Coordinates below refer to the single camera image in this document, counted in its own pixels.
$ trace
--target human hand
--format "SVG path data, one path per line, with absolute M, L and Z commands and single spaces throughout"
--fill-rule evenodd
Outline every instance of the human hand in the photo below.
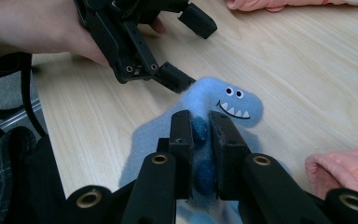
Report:
M 165 32 L 159 19 L 151 27 Z M 0 0 L 0 56 L 20 51 L 71 52 L 108 66 L 81 25 L 73 0 Z

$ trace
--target dark blue ball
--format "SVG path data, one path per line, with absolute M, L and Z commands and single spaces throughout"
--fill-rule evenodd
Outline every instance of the dark blue ball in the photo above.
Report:
M 191 127 L 195 148 L 200 148 L 208 139 L 208 125 L 203 118 L 195 117 L 191 120 Z

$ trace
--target black clamp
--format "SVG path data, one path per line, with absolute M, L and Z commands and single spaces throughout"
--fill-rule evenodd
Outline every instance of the black clamp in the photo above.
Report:
M 179 93 L 195 82 L 168 62 L 159 66 L 138 30 L 139 23 L 152 23 L 160 11 L 182 12 L 179 21 L 205 39 L 217 30 L 214 21 L 187 0 L 75 0 L 75 4 L 120 83 L 154 79 Z
M 87 186 L 73 193 L 54 223 L 175 222 L 176 200 L 191 198 L 193 138 L 189 111 L 172 116 L 138 178 L 111 193 Z M 358 192 L 332 189 L 325 201 L 302 190 L 272 157 L 252 153 L 231 119 L 211 111 L 216 198 L 239 201 L 243 223 L 358 223 Z

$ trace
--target puppet teeth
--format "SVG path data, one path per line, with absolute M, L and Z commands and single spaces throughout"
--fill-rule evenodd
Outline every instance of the puppet teeth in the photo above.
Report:
M 237 113 L 235 113 L 235 116 L 237 116 L 237 117 L 242 117 L 241 111 L 239 110 Z
M 228 103 L 224 103 L 221 105 L 223 109 L 227 110 L 227 107 L 228 107 Z
M 228 110 L 228 113 L 234 115 L 234 107 L 232 107 L 231 109 L 229 109 L 229 110 Z
M 248 111 L 245 111 L 245 113 L 243 113 L 243 116 L 242 116 L 242 117 L 243 117 L 243 118 L 246 118 L 246 119 L 250 118 L 249 112 L 248 112 Z

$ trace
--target gray carpet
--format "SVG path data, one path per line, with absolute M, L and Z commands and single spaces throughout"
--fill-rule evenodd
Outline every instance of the gray carpet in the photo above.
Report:
M 31 80 L 31 101 L 35 101 L 38 99 L 37 96 L 37 90 L 36 85 L 34 84 L 34 81 Z M 17 107 L 19 105 L 22 105 L 22 99 L 21 99 L 21 75 L 20 73 L 15 73 L 13 75 L 7 76 L 7 77 L 1 77 L 0 78 L 0 109 L 10 109 L 13 107 Z M 43 118 L 43 112 L 42 109 L 39 109 L 35 112 L 37 119 L 39 120 L 40 124 L 44 128 L 45 132 L 47 131 L 46 123 Z M 0 125 L 2 125 L 6 120 L 0 120 Z M 31 121 L 28 119 L 28 117 L 25 116 L 25 118 L 20 119 L 13 124 L 10 124 L 6 128 L 4 128 L 4 131 L 8 131 L 14 127 L 18 126 L 25 126 L 32 130 L 35 134 L 36 139 L 39 139 L 40 136 L 34 129 L 33 125 L 31 124 Z

